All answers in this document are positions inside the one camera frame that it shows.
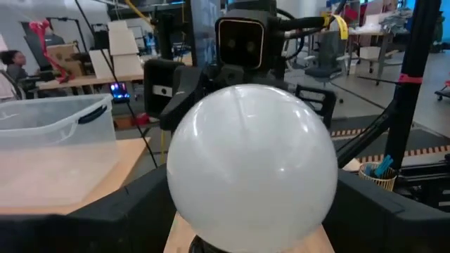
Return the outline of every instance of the yellow tag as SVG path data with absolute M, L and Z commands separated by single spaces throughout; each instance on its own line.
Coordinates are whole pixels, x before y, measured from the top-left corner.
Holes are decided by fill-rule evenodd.
M 330 13 L 322 12 L 321 16 L 322 16 L 323 19 L 324 19 L 323 26 L 324 26 L 324 27 L 329 26 L 329 25 L 330 25 L 330 22 L 331 22 L 331 16 L 330 16 Z
M 339 15 L 333 15 L 335 17 L 337 24 L 339 25 L 340 31 L 340 39 L 348 39 L 349 38 L 349 28 L 345 20 Z

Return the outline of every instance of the cardboard box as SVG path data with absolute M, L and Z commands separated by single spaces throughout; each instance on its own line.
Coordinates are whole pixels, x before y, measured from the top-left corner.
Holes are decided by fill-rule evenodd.
M 82 77 L 85 75 L 83 65 L 80 61 L 74 60 L 61 64 L 66 70 L 69 70 L 75 77 Z
M 62 65 L 66 61 L 72 61 L 72 54 L 79 53 L 79 51 L 74 44 L 64 44 L 47 46 L 47 53 L 52 60 Z

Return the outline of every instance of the red clamp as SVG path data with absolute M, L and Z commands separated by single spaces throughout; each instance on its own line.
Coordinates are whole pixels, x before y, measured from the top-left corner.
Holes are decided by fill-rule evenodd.
M 68 73 L 68 71 L 61 65 L 59 65 L 55 60 L 53 60 L 49 54 L 47 53 L 47 45 L 45 43 L 45 30 L 47 27 L 50 27 L 50 23 L 48 20 L 44 20 L 42 22 L 31 22 L 30 29 L 37 34 L 39 40 L 41 41 L 42 53 L 44 57 L 54 66 L 59 72 L 61 72 L 61 77 L 56 78 L 60 84 L 68 82 L 74 77 Z
M 423 77 L 410 77 L 407 74 L 400 74 L 399 83 L 422 84 Z

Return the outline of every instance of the clear plastic bin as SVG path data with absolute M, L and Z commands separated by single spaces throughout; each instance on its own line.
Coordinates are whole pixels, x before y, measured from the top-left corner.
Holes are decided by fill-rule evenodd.
M 110 94 L 0 104 L 0 206 L 83 200 L 117 163 Z

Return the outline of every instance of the white balloon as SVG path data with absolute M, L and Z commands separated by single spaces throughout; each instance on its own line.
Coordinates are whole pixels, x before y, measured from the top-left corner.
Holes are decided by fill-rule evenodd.
M 227 252 L 279 252 L 316 230 L 335 194 L 330 135 L 301 100 L 258 84 L 221 89 L 176 130 L 167 161 L 180 215 Z

